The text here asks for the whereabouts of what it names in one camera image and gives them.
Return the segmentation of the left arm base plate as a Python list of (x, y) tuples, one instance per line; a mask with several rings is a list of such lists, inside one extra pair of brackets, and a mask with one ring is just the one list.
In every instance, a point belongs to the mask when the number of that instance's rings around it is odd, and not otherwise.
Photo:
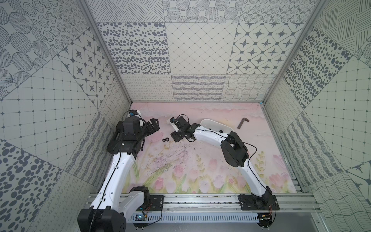
[(145, 203), (137, 208), (137, 211), (162, 211), (164, 195), (150, 195), (145, 198)]

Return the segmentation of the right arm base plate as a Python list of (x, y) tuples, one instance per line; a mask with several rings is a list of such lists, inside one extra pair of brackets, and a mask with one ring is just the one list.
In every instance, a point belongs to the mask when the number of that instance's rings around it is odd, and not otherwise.
[(250, 194), (240, 194), (238, 196), (241, 210), (243, 211), (278, 211), (280, 206), (275, 195), (268, 194), (266, 198)]

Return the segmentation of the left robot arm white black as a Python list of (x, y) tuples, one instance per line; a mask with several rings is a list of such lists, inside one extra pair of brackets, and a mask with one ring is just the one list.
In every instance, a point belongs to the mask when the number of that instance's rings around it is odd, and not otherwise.
[(120, 197), (145, 138), (159, 129), (157, 119), (145, 121), (136, 110), (130, 110), (128, 117), (118, 122), (107, 147), (113, 155), (112, 165), (90, 207), (82, 209), (77, 217), (80, 231), (124, 232), (127, 220), (137, 209), (150, 207), (150, 193), (145, 186), (134, 187), (123, 201)]

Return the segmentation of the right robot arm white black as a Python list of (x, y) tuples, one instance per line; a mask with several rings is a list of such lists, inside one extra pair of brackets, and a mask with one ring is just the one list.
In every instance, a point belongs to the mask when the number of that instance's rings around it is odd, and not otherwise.
[(268, 205), (272, 199), (272, 191), (254, 169), (246, 147), (248, 143), (243, 142), (231, 127), (211, 119), (204, 119), (200, 124), (190, 124), (185, 115), (170, 118), (169, 124), (174, 128), (171, 137), (175, 142), (185, 138), (189, 142), (200, 140), (220, 147), (225, 161), (237, 168), (249, 185), (252, 198)]

